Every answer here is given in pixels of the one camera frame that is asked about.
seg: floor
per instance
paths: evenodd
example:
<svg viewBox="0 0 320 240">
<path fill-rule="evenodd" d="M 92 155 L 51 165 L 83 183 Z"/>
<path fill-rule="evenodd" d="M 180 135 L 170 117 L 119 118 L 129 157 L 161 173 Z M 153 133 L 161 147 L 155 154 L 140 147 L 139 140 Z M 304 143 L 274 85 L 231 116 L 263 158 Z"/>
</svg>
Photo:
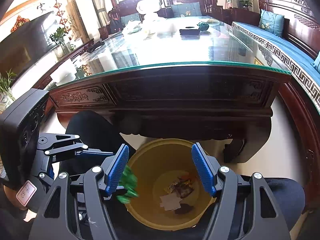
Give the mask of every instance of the floor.
<svg viewBox="0 0 320 240">
<path fill-rule="evenodd" d="M 276 98 L 272 104 L 273 117 L 272 129 L 269 140 L 266 144 L 246 163 L 228 164 L 238 174 L 252 175 L 260 172 L 264 177 L 285 177 L 294 179 L 301 185 L 305 184 L 303 176 L 303 160 L 300 154 L 300 144 L 297 140 L 295 127 L 291 117 L 287 114 L 286 108 L 280 98 Z M 65 129 L 59 123 L 57 115 L 51 116 L 46 124 L 41 128 L 41 132 L 64 134 Z M 123 138 L 138 149 L 142 144 L 153 140 L 140 135 L 124 135 Z M 224 145 L 231 140 L 224 141 L 200 141 L 201 146 L 208 154 L 219 157 L 224 149 Z M 59 171 L 58 164 L 54 164 L 54 173 L 57 176 Z M 28 213 L 26 220 L 31 219 L 36 214 Z M 295 240 L 303 221 L 307 214 L 300 217 L 295 227 L 291 230 L 291 239 Z"/>
</svg>

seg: black pants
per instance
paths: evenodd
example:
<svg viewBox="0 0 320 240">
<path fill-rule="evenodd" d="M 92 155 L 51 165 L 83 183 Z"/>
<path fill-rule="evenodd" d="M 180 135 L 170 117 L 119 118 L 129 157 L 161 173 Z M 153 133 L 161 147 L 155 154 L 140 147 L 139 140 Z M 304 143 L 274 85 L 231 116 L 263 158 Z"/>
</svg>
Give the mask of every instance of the black pants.
<svg viewBox="0 0 320 240">
<path fill-rule="evenodd" d="M 74 115 L 69 122 L 66 134 L 80 135 L 80 139 L 87 144 L 89 148 L 115 153 L 121 144 L 125 143 L 129 146 L 130 157 L 135 153 L 135 150 L 121 137 L 107 120 L 91 111 L 83 111 Z M 101 165 L 103 160 L 104 158 L 101 157 L 90 157 L 85 161 L 76 158 L 63 161 L 60 163 L 59 172 L 66 171 L 70 175 L 85 173 L 93 166 Z M 305 195 L 302 187 L 291 179 L 270 178 L 266 179 L 266 181 L 280 205 L 288 229 L 291 230 L 304 208 Z M 201 217 L 196 227 L 170 232 L 152 229 L 141 224 L 132 217 L 126 210 L 126 207 L 116 198 L 107 201 L 106 205 L 119 240 L 202 239 L 214 208 L 214 204 L 212 204 Z M 236 208 L 236 212 L 239 215 L 242 215 L 241 206 Z M 229 238 L 236 238 L 238 230 L 239 224 L 234 222 L 232 225 L 233 233 L 230 234 Z"/>
</svg>

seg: yellow trash bin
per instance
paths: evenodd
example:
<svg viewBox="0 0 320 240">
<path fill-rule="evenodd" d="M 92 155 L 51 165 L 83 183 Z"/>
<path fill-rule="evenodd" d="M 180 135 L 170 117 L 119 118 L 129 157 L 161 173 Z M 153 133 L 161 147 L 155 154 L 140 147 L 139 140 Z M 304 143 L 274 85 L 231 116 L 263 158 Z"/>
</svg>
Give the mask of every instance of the yellow trash bin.
<svg viewBox="0 0 320 240">
<path fill-rule="evenodd" d="M 158 139 L 143 145 L 131 157 L 128 166 L 138 178 L 136 191 L 126 207 L 142 224 L 159 230 L 179 230 L 198 223 L 208 206 L 215 201 L 205 192 L 191 156 L 193 143 L 181 139 Z M 160 206 L 165 189 L 179 176 L 189 174 L 195 178 L 193 192 L 180 203 L 193 206 L 186 214 L 165 211 Z"/>
</svg>

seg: label sticker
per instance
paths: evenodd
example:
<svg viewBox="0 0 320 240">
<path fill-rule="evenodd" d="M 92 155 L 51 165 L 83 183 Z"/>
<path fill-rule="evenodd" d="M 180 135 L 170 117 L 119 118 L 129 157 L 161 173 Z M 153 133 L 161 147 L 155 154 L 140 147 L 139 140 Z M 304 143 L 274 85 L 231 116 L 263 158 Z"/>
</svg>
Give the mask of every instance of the label sticker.
<svg viewBox="0 0 320 240">
<path fill-rule="evenodd" d="M 30 180 L 27 180 L 16 194 L 16 198 L 25 207 L 36 191 L 36 186 L 33 185 Z"/>
</svg>

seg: blue cushion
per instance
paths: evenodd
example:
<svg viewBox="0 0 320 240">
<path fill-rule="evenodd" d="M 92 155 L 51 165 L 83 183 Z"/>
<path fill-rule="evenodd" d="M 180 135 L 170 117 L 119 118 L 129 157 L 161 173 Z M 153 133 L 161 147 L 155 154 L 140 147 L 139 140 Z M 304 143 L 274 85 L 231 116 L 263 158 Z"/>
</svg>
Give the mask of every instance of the blue cushion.
<svg viewBox="0 0 320 240">
<path fill-rule="evenodd" d="M 313 67 L 320 73 L 320 52 L 316 60 L 312 63 Z"/>
<path fill-rule="evenodd" d="M 134 13 L 134 14 L 121 17 L 121 22 L 123 27 L 125 27 L 129 21 L 141 21 L 139 17 L 139 13 Z"/>
<path fill-rule="evenodd" d="M 171 5 L 171 8 L 175 18 L 185 16 L 202 16 L 199 2 L 173 4 Z"/>
<path fill-rule="evenodd" d="M 284 16 L 261 10 L 261 19 L 259 27 L 267 32 L 270 32 L 278 37 L 282 37 L 284 25 Z"/>
<path fill-rule="evenodd" d="M 313 66 L 313 59 L 309 57 L 307 54 L 305 54 L 303 51 L 298 49 L 296 46 L 294 46 L 289 41 L 282 39 L 280 37 L 277 37 L 273 35 L 270 32 L 266 32 L 259 27 L 235 22 L 235 24 L 243 27 L 244 29 L 248 30 L 251 33 L 255 33 L 256 35 L 270 41 L 272 44 L 278 46 L 285 54 L 287 54 L 289 57 L 291 57 L 298 65 L 300 65 L 309 75 L 310 77 L 320 85 L 320 75 Z"/>
</svg>

